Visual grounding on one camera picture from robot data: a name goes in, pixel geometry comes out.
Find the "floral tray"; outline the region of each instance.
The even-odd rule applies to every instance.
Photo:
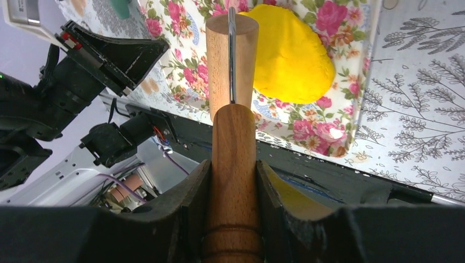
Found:
[[[329,91],[312,104],[267,98],[256,90],[252,111],[259,132],[325,156],[344,156],[354,140],[380,0],[264,0],[292,9],[321,38],[336,77]],[[139,0],[149,32],[166,39],[161,59],[171,95],[186,107],[209,110],[205,21],[230,6],[246,12],[257,0]]]

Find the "yellow play dough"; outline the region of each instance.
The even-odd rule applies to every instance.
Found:
[[[290,10],[260,4],[248,13],[259,25],[254,87],[284,102],[312,103],[330,88],[334,65],[318,35]]]

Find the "wooden handle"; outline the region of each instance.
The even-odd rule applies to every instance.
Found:
[[[252,112],[239,104],[220,108],[213,122],[202,262],[263,262],[255,150]]]
[[[207,66],[210,118],[229,104],[228,15],[207,20]],[[236,103],[250,108],[257,56],[258,23],[236,14]]]

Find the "green object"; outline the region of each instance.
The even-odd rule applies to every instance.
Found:
[[[109,0],[111,7],[120,19],[128,19],[131,15],[129,12],[128,0]]]

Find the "brown wooden handle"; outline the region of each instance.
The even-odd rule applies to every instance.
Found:
[[[206,23],[210,118],[229,104],[228,15],[209,18]],[[236,103],[250,108],[257,56],[258,23],[236,14]]]
[[[252,112],[239,104],[220,108],[213,122],[202,262],[263,262],[255,150]]]

